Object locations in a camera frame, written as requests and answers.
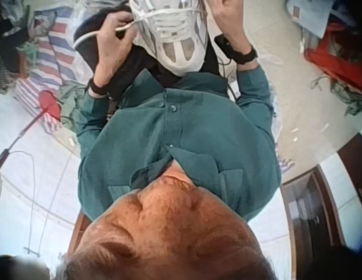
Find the teal shirt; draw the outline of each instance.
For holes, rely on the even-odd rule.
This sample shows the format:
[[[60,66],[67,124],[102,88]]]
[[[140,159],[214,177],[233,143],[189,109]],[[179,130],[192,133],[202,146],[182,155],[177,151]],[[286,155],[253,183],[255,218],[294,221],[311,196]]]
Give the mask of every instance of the teal shirt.
[[[144,70],[106,123],[108,98],[85,94],[79,108],[78,195],[95,220],[119,197],[145,188],[175,159],[187,176],[245,220],[272,198],[280,169],[271,132],[269,84],[259,66],[238,72],[236,104],[225,78],[188,73],[164,89]]]

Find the tile floor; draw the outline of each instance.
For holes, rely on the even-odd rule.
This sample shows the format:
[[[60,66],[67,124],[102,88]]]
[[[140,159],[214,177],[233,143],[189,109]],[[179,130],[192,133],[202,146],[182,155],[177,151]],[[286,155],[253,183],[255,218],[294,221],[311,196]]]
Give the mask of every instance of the tile floor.
[[[45,8],[43,1],[26,0],[32,10]],[[279,138],[280,154],[296,163],[283,178],[290,180],[327,159],[362,131],[362,114],[345,117],[346,106],[329,92],[327,80],[321,87],[310,88],[320,71],[306,62],[299,52],[301,30],[291,22],[285,0],[246,0],[245,28],[253,45],[266,59],[261,63],[269,80],[277,89],[283,111],[284,128]],[[47,6],[60,5],[48,1]],[[208,17],[209,32],[213,38],[219,33],[213,19]],[[224,58],[220,50],[217,54]],[[274,64],[268,55],[279,58],[283,64]],[[227,67],[231,71],[234,65]],[[30,120],[14,100],[0,96],[0,151]],[[47,209],[55,188],[60,188],[51,207],[40,247],[41,258],[54,267],[66,252],[73,224],[79,211],[76,197],[78,148],[70,144],[71,134],[60,131],[51,136],[40,126],[32,128],[17,145],[17,150],[28,151],[36,164],[36,203],[33,215],[32,250],[37,251],[44,227]],[[23,154],[12,155],[2,169],[3,193],[0,200],[0,254],[24,253],[28,245],[33,178],[31,161]],[[355,207],[343,211],[356,212]],[[269,205],[250,222],[258,236],[262,250],[275,268],[279,279],[290,279],[291,248],[283,199],[278,191]]]

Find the man's left hand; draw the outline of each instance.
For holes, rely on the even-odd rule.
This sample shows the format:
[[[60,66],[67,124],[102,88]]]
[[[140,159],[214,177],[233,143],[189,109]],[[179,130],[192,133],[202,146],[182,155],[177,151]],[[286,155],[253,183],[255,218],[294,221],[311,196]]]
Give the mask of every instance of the man's left hand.
[[[99,63],[94,74],[94,83],[97,86],[103,87],[108,84],[117,69],[125,62],[136,36],[136,28],[130,27],[121,40],[116,37],[115,29],[131,21],[133,16],[128,12],[110,13],[99,30],[97,35]]]

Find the shoelace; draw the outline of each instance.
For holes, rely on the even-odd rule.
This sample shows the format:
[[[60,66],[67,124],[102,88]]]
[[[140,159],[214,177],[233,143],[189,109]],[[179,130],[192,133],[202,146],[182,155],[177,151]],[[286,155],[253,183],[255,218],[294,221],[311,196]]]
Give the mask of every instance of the shoelace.
[[[189,12],[159,14],[153,17],[156,31],[163,43],[185,40],[189,37]]]

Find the wristwatch strap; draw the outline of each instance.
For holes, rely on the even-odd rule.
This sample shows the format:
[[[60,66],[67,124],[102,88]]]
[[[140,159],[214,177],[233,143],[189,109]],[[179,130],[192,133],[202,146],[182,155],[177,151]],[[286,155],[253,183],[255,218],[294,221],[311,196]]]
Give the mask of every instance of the wristwatch strap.
[[[257,52],[253,46],[252,51],[249,54],[242,54],[241,52],[235,51],[228,39],[226,39],[223,34],[216,36],[215,42],[227,58],[234,60],[238,64],[244,65],[258,57]]]
[[[103,86],[103,87],[98,87],[95,83],[94,83],[94,78],[91,78],[89,80],[89,86],[92,89],[92,91],[94,93],[96,93],[97,95],[107,95],[108,93],[108,85]]]

